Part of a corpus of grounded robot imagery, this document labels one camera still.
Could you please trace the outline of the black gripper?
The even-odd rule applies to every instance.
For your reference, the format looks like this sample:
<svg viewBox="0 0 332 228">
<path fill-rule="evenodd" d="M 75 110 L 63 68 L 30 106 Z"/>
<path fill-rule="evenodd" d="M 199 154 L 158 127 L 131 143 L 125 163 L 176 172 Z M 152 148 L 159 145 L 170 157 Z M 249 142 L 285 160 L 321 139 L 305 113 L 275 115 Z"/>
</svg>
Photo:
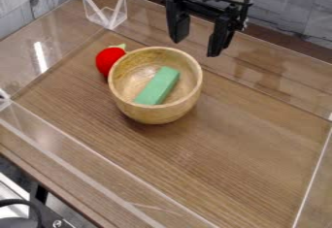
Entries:
<svg viewBox="0 0 332 228">
<path fill-rule="evenodd" d="M 187 37 L 190 22 L 187 12 L 203 16 L 216 16 L 225 12 L 234 12 L 241 18 L 246 18 L 251 5 L 251 0 L 166 0 L 167 27 L 172 42 L 176 44 Z M 231 34 L 230 17 L 219 15 L 215 18 L 214 30 L 208 37 L 208 57 L 216 57 L 229 46 Z"/>
</svg>

